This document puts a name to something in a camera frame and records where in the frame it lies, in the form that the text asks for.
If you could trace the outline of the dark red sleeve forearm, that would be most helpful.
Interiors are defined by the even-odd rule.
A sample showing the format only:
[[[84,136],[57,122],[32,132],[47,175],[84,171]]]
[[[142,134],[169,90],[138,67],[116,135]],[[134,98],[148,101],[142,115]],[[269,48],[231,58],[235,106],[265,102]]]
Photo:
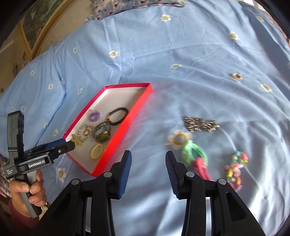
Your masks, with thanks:
[[[31,235],[38,225],[40,220],[39,217],[29,218],[23,216],[21,213],[16,211],[11,200],[9,201],[9,208],[11,210],[10,222],[12,224],[13,232],[17,235]]]

